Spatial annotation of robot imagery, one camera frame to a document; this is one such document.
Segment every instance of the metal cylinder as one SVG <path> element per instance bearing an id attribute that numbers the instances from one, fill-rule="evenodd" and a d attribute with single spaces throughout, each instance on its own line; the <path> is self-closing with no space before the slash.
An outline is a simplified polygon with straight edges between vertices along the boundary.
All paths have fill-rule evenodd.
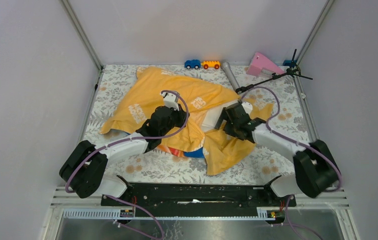
<path id="1" fill-rule="evenodd" d="M 236 80 L 236 77 L 233 74 L 232 69 L 230 68 L 230 64 L 228 62 L 224 62 L 221 65 L 221 68 L 223 69 L 224 74 L 226 74 L 226 77 L 229 80 L 233 90 L 235 90 L 235 92 L 236 92 L 237 89 L 240 89 L 239 83 Z"/>

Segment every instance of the floral tablecloth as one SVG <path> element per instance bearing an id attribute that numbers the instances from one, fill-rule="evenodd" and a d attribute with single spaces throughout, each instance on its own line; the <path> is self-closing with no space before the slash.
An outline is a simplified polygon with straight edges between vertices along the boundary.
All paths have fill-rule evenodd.
<path id="1" fill-rule="evenodd" d="M 99 90 L 91 110 L 84 139 L 95 145 L 122 137 L 115 131 L 102 135 L 102 124 L 113 115 L 118 103 L 136 82 L 136 70 L 147 65 L 107 65 L 99 83 Z M 222 69 L 185 69 L 183 65 L 157 65 L 178 75 L 186 75 L 232 88 Z M 246 66 L 232 66 L 231 69 L 240 86 L 263 80 L 246 75 Z M 301 140 L 309 140 L 294 81 L 283 77 L 263 84 L 279 97 L 281 113 L 271 121 L 275 129 L 291 134 Z M 254 89 L 247 96 L 255 100 L 259 108 L 266 103 L 275 103 L 266 90 Z M 191 183 L 191 184 L 238 184 L 263 185 L 278 175 L 294 172 L 293 164 L 267 147 L 258 145 L 254 151 L 230 169 L 214 176 L 206 174 L 207 165 L 203 158 L 176 157 L 160 150 L 132 156 L 111 165 L 107 175 L 123 176 L 128 182 L 146 183 Z"/>

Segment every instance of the yellow toy car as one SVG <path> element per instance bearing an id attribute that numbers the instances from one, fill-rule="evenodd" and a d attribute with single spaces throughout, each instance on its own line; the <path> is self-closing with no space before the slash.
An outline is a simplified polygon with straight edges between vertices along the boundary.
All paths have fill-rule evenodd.
<path id="1" fill-rule="evenodd" d="M 203 61 L 201 63 L 201 65 L 203 66 L 204 69 L 208 69 L 208 68 L 212 68 L 214 67 L 215 69 L 219 69 L 221 64 L 219 61 Z"/>

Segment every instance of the white wall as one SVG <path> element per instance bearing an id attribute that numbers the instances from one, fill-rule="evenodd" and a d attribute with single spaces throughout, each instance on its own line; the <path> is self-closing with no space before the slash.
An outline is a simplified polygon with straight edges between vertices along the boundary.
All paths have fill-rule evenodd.
<path id="1" fill-rule="evenodd" d="M 336 1 L 301 62 L 362 240 L 378 239 L 378 1 Z"/>
<path id="2" fill-rule="evenodd" d="M 291 59 L 326 0 L 70 0 L 103 64 Z"/>
<path id="3" fill-rule="evenodd" d="M 96 76 L 59 1 L 0 1 L 0 240 L 40 234 Z"/>

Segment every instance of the pink object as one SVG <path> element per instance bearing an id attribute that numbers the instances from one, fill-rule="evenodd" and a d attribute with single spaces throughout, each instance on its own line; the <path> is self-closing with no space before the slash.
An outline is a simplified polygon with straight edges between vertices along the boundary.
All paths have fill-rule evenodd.
<path id="1" fill-rule="evenodd" d="M 283 74 L 285 71 L 263 54 L 256 52 L 249 64 L 248 70 L 246 70 L 246 74 L 258 77 L 261 72 L 271 75 L 272 73 Z"/>

